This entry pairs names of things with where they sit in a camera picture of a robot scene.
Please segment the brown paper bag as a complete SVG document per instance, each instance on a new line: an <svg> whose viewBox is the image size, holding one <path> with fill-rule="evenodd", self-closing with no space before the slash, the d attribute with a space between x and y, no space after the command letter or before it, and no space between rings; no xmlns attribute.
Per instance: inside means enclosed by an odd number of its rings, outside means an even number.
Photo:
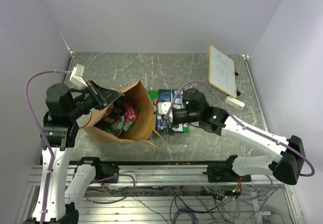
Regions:
<svg viewBox="0 0 323 224"><path fill-rule="evenodd" d="M156 116L147 90L141 81L138 81L120 90L120 92L124 96L102 110L95 110L81 128L97 143L133 143L143 140L152 144L148 138L156 131ZM116 137L110 134L107 128L115 119L124 116L124 105L126 103L131 103L137 108L138 119L125 122L122 133L119 137ZM165 142L162 141L162 146L152 145L155 148L162 149Z"/></svg>

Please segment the green cassava chips bag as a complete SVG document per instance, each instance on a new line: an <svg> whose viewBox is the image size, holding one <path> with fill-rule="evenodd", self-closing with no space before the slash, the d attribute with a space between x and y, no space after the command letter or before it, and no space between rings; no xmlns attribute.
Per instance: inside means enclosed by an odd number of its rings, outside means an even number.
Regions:
<svg viewBox="0 0 323 224"><path fill-rule="evenodd" d="M156 121L155 121L155 129L162 134L177 134L177 133L189 133L188 124L179 124L178 127L172 127L171 129L168 127L167 121L163 116L157 114L156 106L159 103L159 90L158 91L149 91L148 95L154 105Z"/></svg>

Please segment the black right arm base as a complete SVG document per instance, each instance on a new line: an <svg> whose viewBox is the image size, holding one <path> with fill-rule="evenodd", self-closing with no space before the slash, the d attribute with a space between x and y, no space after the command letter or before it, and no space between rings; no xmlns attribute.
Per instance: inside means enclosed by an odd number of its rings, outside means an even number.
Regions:
<svg viewBox="0 0 323 224"><path fill-rule="evenodd" d="M202 172L207 176L209 183L224 183L224 182L251 182L251 175L239 176L233 170L225 168L222 165L208 165L206 171Z"/></svg>

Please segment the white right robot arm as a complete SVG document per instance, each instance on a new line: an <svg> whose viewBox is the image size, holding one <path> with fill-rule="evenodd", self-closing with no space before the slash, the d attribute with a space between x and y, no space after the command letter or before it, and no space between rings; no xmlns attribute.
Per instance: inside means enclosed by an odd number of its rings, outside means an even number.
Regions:
<svg viewBox="0 0 323 224"><path fill-rule="evenodd" d="M263 153L256 157L230 156L218 171L219 176L231 182L247 175L267 175L284 184L297 184L305 157L301 138L286 138L254 127L223 108L209 105L205 95L195 88L184 91L183 102L184 108L172 108L172 124L197 122L208 133L238 140Z"/></svg>

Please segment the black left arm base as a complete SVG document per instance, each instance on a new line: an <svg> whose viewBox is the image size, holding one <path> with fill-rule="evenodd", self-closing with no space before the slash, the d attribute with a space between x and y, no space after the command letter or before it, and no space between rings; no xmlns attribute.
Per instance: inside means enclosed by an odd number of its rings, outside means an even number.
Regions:
<svg viewBox="0 0 323 224"><path fill-rule="evenodd" d="M95 175L92 182L119 174L119 166L116 163L103 161L100 164L101 167L99 167L99 172Z"/></svg>

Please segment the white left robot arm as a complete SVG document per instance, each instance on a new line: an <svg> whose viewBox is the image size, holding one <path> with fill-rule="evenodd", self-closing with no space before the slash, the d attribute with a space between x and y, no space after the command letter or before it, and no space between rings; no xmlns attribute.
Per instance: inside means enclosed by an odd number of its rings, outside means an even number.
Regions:
<svg viewBox="0 0 323 224"><path fill-rule="evenodd" d="M58 83L46 91L48 111L40 128L42 137L42 177L37 204L25 223L77 223L78 205L91 182L103 175L98 157L83 157L75 176L66 184L68 167L80 129L77 119L92 109L102 110L122 96L87 81L82 89Z"/></svg>

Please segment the red snack packet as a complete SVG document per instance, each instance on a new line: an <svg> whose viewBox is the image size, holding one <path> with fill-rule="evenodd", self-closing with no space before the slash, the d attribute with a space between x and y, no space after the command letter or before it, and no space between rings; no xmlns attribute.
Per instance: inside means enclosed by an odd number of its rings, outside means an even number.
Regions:
<svg viewBox="0 0 323 224"><path fill-rule="evenodd" d="M138 119L137 108L131 103L126 103L124 105L124 116L126 123L136 121Z"/></svg>

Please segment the teal snack packet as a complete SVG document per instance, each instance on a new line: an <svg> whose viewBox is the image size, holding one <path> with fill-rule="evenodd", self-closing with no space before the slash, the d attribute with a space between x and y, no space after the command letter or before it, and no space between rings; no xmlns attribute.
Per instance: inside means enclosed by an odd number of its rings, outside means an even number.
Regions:
<svg viewBox="0 0 323 224"><path fill-rule="evenodd" d="M120 116L117 119L115 119L107 128L107 131L116 136L119 137L119 135L122 133L123 128L125 124L125 116Z"/></svg>

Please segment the white board eraser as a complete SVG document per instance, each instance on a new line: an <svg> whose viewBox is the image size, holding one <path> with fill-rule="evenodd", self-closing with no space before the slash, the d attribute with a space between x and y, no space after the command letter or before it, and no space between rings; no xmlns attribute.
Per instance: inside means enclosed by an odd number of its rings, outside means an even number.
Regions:
<svg viewBox="0 0 323 224"><path fill-rule="evenodd" d="M232 98L231 96L226 97L225 103L237 109L243 109L245 107L245 103L237 100L236 98Z"/></svg>

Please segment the yellow framed whiteboard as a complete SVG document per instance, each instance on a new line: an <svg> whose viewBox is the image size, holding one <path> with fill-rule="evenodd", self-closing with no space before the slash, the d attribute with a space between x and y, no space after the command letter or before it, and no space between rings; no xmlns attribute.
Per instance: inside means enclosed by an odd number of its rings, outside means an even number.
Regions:
<svg viewBox="0 0 323 224"><path fill-rule="evenodd" d="M234 61L213 45L209 46L209 83L232 98L237 97Z"/></svg>

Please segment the aluminium frame rail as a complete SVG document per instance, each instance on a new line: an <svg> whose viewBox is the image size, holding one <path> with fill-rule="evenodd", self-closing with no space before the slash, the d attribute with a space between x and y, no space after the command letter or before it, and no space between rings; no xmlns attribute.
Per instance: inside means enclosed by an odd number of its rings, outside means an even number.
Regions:
<svg viewBox="0 0 323 224"><path fill-rule="evenodd" d="M68 186L74 176L75 165L70 165L67 171L66 186ZM211 186L211 185L235 185L237 180L226 180L211 182L206 174L206 165L162 165L162 166L129 166L119 167L119 175L131 175L135 179L136 186ZM42 167L36 165L32 168L27 185L40 186ZM251 180L243 178L242 184L248 185L270 185L268 177L252 175ZM120 176L117 180L108 182L108 186L132 186L133 181L130 177Z"/></svg>

